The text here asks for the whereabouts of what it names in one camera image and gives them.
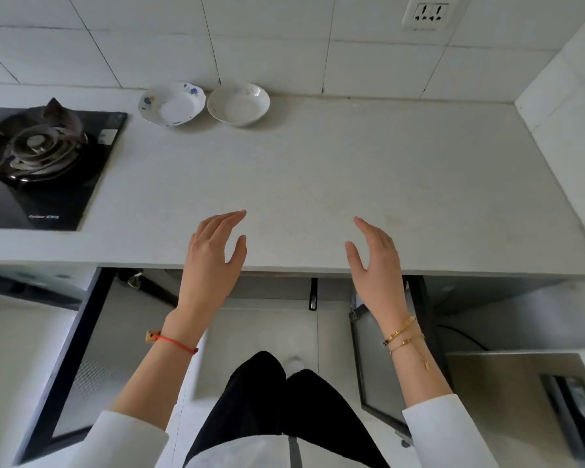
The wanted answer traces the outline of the person's right hand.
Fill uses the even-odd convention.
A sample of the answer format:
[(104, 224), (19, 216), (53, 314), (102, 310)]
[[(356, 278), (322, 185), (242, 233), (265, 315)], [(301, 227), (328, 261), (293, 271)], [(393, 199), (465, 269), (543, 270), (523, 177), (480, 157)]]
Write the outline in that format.
[(369, 249), (368, 275), (353, 280), (357, 293), (375, 317), (381, 314), (405, 313), (406, 305), (400, 259), (392, 238), (382, 229), (354, 217)]

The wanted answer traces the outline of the person's left hand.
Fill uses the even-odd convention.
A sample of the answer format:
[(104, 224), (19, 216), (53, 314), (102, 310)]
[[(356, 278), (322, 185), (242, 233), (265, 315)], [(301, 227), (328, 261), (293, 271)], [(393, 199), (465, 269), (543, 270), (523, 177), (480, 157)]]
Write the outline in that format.
[(239, 210), (209, 217), (190, 238), (177, 310), (191, 332), (203, 334), (240, 276), (229, 272), (226, 265), (231, 258), (226, 258), (225, 251), (232, 231), (246, 214)]

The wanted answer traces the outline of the person's right forearm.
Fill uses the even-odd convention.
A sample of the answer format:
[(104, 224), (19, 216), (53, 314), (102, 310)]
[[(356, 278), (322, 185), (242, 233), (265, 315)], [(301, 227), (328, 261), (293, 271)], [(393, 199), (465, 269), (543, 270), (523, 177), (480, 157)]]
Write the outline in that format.
[(381, 314), (376, 320), (388, 341), (406, 408), (453, 393), (414, 316)]

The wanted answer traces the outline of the person's left forearm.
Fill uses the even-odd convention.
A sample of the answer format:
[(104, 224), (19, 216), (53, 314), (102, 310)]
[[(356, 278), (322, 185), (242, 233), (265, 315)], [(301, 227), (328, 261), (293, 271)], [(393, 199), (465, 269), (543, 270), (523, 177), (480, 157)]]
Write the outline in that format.
[(165, 430), (203, 334), (191, 332), (173, 310), (110, 410)]

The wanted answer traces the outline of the black-framed cabinet door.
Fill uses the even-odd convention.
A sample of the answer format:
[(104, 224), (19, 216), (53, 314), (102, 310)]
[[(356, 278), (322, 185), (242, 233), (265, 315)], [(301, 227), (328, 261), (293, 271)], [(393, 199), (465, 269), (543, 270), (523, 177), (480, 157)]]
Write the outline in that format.
[[(18, 466), (78, 444), (149, 350), (171, 307), (125, 286), (116, 267), (95, 271), (14, 458)], [(179, 269), (141, 269), (179, 295)]]
[[(423, 276), (403, 278), (408, 310), (418, 318), (429, 350), (448, 384), (454, 388), (444, 346), (436, 328), (436, 317)], [(403, 416), (406, 404), (392, 358), (382, 344), (381, 329), (356, 291), (351, 297), (352, 343), (356, 362), (360, 405), (364, 411), (389, 425), (402, 439), (402, 445), (413, 445)]]

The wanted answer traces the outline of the white sock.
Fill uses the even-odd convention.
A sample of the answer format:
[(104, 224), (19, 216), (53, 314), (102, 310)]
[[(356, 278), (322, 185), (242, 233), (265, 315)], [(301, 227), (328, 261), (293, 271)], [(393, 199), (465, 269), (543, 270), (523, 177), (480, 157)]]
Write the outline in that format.
[(286, 360), (282, 364), (282, 367), (283, 367), (283, 370), (284, 370), (284, 373), (285, 373), (285, 376), (287, 379), (294, 376), (298, 372), (301, 372), (302, 370), (304, 370), (306, 368), (304, 361), (297, 356), (294, 356), (294, 357)]

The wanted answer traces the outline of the plain white bowl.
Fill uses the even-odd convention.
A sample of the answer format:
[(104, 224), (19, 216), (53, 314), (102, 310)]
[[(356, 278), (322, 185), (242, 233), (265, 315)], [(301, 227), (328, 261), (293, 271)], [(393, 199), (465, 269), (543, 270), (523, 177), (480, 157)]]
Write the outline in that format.
[(221, 86), (212, 91), (206, 101), (206, 108), (213, 118), (235, 127), (257, 122), (270, 106), (269, 94), (254, 84)]

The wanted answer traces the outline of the black trousers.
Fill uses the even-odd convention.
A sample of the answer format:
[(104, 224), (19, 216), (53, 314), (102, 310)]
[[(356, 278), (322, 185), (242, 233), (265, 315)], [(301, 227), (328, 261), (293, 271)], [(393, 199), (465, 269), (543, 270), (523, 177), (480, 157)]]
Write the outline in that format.
[(338, 391), (309, 369), (287, 376), (261, 351), (239, 366), (190, 448), (185, 466), (225, 442), (287, 435), (367, 466), (390, 468), (358, 415)]

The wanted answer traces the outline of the white bowl with blue flowers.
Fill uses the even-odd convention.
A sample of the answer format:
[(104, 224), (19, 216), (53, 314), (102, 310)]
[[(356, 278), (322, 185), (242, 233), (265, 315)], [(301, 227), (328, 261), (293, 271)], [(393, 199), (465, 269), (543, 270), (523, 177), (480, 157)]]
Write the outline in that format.
[(202, 88), (189, 82), (168, 82), (148, 88), (141, 95), (137, 110), (149, 123), (175, 127), (192, 121), (205, 104)]

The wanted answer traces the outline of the black glass gas cooktop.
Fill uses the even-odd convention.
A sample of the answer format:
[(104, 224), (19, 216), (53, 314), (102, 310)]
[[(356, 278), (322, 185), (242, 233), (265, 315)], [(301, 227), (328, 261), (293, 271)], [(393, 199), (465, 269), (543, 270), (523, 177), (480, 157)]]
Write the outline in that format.
[[(22, 110), (0, 108), (0, 120)], [(122, 111), (72, 111), (84, 124), (92, 145), (73, 169), (55, 180), (0, 180), (0, 229), (78, 229), (129, 115)]]

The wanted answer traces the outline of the white long-sleeved shirt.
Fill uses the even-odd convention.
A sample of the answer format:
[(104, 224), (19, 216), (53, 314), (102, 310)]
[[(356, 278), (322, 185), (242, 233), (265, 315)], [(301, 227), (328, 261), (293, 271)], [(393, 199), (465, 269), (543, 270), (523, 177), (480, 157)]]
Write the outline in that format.
[[(421, 468), (499, 468), (455, 394), (404, 411)], [(41, 468), (155, 468), (169, 435), (159, 427), (105, 410), (69, 460)], [(285, 435), (253, 435), (209, 448), (186, 468), (368, 468)]]

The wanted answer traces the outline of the black iron pan support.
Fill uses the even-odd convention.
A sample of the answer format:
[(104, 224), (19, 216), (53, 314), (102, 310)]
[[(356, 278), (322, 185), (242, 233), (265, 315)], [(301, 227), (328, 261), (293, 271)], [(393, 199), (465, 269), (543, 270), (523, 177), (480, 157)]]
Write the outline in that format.
[[(37, 171), (22, 171), (8, 164), (9, 142), (24, 129), (32, 126), (60, 126), (82, 136), (80, 144), (64, 162)], [(92, 145), (84, 124), (72, 110), (53, 98), (46, 106), (25, 109), (0, 120), (0, 180), (5, 183), (34, 183), (55, 180), (73, 169)]]

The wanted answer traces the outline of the metal gas burner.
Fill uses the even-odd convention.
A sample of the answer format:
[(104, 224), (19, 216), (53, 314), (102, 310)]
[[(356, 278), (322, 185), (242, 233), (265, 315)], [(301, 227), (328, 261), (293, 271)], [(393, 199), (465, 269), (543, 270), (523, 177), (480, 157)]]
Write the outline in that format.
[(78, 147), (82, 136), (60, 126), (32, 126), (8, 144), (8, 164), (22, 171), (37, 171), (64, 162)]

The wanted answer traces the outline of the white wall socket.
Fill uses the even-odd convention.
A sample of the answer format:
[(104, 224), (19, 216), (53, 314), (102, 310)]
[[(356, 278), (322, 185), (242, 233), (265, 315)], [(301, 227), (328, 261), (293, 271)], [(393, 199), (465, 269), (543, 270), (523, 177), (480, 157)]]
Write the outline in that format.
[(444, 29), (460, 0), (409, 0), (402, 27), (410, 30)]

